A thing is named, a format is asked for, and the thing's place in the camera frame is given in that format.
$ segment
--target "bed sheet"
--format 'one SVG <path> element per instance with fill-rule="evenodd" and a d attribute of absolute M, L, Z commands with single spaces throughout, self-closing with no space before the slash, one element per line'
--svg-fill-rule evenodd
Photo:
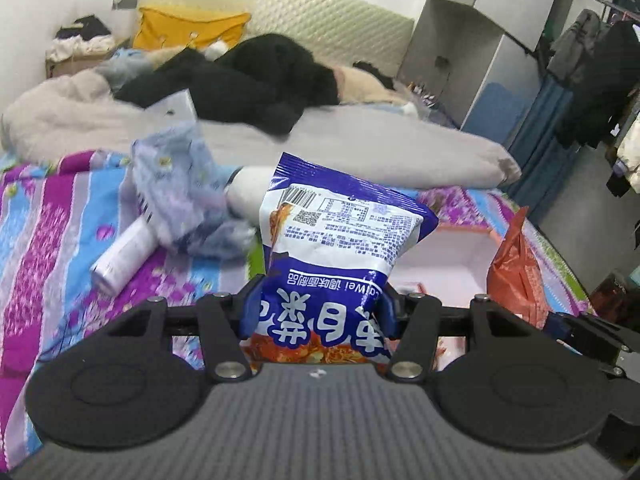
<path fill-rule="evenodd" d="M 0 471 L 40 447 L 24 409 L 24 385 L 35 369 L 149 296 L 175 306 L 208 292 L 235 293 L 264 269 L 258 245 L 246 260 L 223 265 L 157 250 L 119 297 L 100 296 L 89 268 L 138 216 L 127 165 L 126 157 L 104 152 L 78 153 L 47 168 L 11 157 L 0 162 Z M 441 222 L 499 236 L 517 209 L 496 190 L 403 192 L 433 208 Z M 528 223 L 525 234 L 553 310 L 586 310 L 587 297 L 558 253 Z M 176 338 L 174 353 L 202 366 L 197 338 Z"/>

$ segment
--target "beige blanket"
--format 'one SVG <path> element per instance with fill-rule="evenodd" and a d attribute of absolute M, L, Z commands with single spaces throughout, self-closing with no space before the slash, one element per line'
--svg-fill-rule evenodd
<path fill-rule="evenodd" d="M 114 101 L 93 70 L 48 80 L 4 114 L 2 142 L 30 162 L 73 152 L 128 153 L 131 143 L 168 122 Z M 283 151 L 388 186 L 491 188 L 514 182 L 520 168 L 499 144 L 436 124 L 361 106 L 306 110 L 278 141 L 246 124 L 200 121 L 220 164 L 275 166 Z"/>

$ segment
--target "headboard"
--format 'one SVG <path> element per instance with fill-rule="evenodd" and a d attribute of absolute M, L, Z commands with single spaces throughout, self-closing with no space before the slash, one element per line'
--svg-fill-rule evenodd
<path fill-rule="evenodd" d="M 138 6 L 154 4 L 250 12 L 243 39 L 278 32 L 317 59 L 341 64 L 366 60 L 393 76 L 414 29 L 414 20 L 362 0 L 138 0 Z"/>

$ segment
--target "wall socket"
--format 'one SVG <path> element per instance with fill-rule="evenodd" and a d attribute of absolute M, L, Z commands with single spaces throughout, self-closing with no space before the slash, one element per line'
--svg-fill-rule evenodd
<path fill-rule="evenodd" d="M 113 0 L 111 10 L 129 10 L 138 6 L 138 0 Z"/>

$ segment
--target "gray clothing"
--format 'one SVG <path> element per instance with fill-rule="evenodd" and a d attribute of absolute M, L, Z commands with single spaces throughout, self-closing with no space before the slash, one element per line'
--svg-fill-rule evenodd
<path fill-rule="evenodd" d="M 593 57 L 598 35 L 604 29 L 600 17 L 592 10 L 584 9 L 575 23 L 551 46 L 556 54 L 547 67 L 549 72 L 571 88 L 578 84 L 583 77 L 585 63 Z"/>

